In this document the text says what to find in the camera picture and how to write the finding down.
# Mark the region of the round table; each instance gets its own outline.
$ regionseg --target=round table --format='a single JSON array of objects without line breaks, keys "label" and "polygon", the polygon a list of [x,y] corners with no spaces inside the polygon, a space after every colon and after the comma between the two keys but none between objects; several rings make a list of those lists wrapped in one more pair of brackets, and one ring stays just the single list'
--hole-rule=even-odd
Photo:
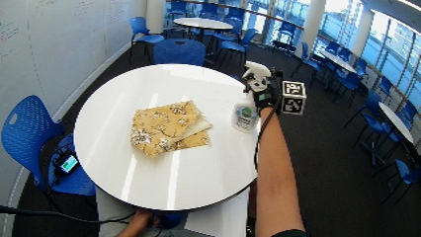
[{"label": "round table", "polygon": [[358,73],[355,67],[347,62],[344,61],[344,59],[342,57],[339,57],[338,55],[332,54],[331,52],[328,52],[327,50],[320,50],[322,54],[330,58],[330,60],[332,60],[339,66],[342,66],[344,69],[347,69],[351,72]]},{"label": "round table", "polygon": [[178,18],[174,20],[178,25],[198,28],[200,31],[199,41],[203,42],[203,36],[206,30],[232,30],[234,26],[226,22],[220,22],[204,18]]},{"label": "round table", "polygon": [[[259,132],[232,125],[244,85],[192,65],[135,69],[107,82],[87,100],[75,125],[75,148],[95,184],[115,198],[151,209],[211,205],[242,191],[258,176]],[[131,143],[136,110],[192,100],[214,124],[211,145],[148,157]]]},{"label": "round table", "polygon": [[390,120],[390,123],[395,127],[395,130],[398,130],[399,133],[403,134],[406,139],[411,143],[414,143],[414,136],[411,134],[411,131],[410,131],[408,127],[406,126],[406,123],[403,122],[403,120],[396,115],[395,111],[383,102],[379,102],[379,106],[380,106],[380,109],[383,111],[383,114],[386,115],[387,119]]}]

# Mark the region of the forearm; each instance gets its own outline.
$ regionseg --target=forearm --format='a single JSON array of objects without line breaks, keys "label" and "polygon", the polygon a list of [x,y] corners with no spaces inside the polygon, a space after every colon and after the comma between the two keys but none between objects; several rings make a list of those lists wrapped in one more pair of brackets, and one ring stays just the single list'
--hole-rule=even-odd
[{"label": "forearm", "polygon": [[[262,111],[263,123],[271,110]],[[287,229],[304,230],[291,157],[276,115],[260,142],[258,203],[259,236],[271,236]]]}]

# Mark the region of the white wall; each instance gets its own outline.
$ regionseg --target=white wall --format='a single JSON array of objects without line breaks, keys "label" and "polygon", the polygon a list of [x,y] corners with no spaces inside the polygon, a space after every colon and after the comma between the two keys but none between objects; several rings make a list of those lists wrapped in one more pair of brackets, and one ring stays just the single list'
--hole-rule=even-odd
[{"label": "white wall", "polygon": [[[146,8],[147,0],[0,1],[0,127],[30,95],[63,117],[130,48],[130,18]],[[0,145],[2,205],[18,205],[29,174]],[[0,236],[13,235],[14,217],[0,214]]]}]

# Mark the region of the dark floor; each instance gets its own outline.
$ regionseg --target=dark floor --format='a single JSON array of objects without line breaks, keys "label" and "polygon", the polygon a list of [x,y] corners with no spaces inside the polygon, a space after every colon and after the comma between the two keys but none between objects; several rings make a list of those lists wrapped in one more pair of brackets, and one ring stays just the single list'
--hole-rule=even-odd
[{"label": "dark floor", "polygon": [[[295,57],[256,45],[251,46],[248,60],[284,70],[284,80],[298,65]],[[97,88],[122,73],[150,65],[143,51],[135,53],[134,64],[130,64],[130,53],[124,53],[74,104],[63,120],[75,121],[85,101]],[[242,76],[244,68],[239,66],[239,57],[226,62],[222,72]],[[294,81],[307,83],[311,71],[303,67]],[[324,91],[324,83],[318,81],[312,89],[307,88],[304,116],[282,115],[280,121],[290,146],[300,194],[302,212],[308,228],[315,237],[402,237],[420,236],[421,233],[421,189],[416,184],[399,205],[392,205],[396,196],[384,205],[379,205],[388,195],[387,177],[391,172],[371,177],[379,168],[370,164],[370,153],[354,143],[364,126],[363,118],[356,118],[344,128],[366,98],[359,93],[348,109],[347,94],[343,100],[334,103],[335,92]],[[387,142],[386,153],[391,146]],[[406,160],[402,148],[395,156]],[[58,195],[63,211],[83,219],[97,219],[97,211],[83,197]],[[21,201],[21,208],[54,210],[46,197],[29,180]],[[99,227],[53,217],[18,216],[14,236],[98,236]]]}]

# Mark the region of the spray bottle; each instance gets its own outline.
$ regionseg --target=spray bottle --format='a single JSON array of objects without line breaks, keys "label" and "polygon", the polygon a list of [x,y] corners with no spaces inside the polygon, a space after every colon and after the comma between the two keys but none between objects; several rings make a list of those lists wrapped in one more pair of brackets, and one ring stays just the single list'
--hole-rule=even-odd
[{"label": "spray bottle", "polygon": [[260,92],[267,88],[266,77],[271,76],[271,72],[264,65],[251,61],[247,61],[247,67],[250,67],[250,70],[243,76],[248,81],[246,89],[247,96],[235,105],[232,125],[238,130],[252,133],[260,119],[254,100],[254,92]]}]

